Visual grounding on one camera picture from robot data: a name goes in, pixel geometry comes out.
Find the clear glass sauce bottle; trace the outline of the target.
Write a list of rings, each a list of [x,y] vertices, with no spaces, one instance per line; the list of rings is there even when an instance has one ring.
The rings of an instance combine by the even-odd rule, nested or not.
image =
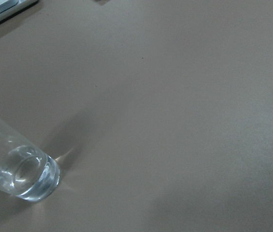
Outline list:
[[[57,163],[0,119],[0,190],[38,202],[55,190],[59,179]]]

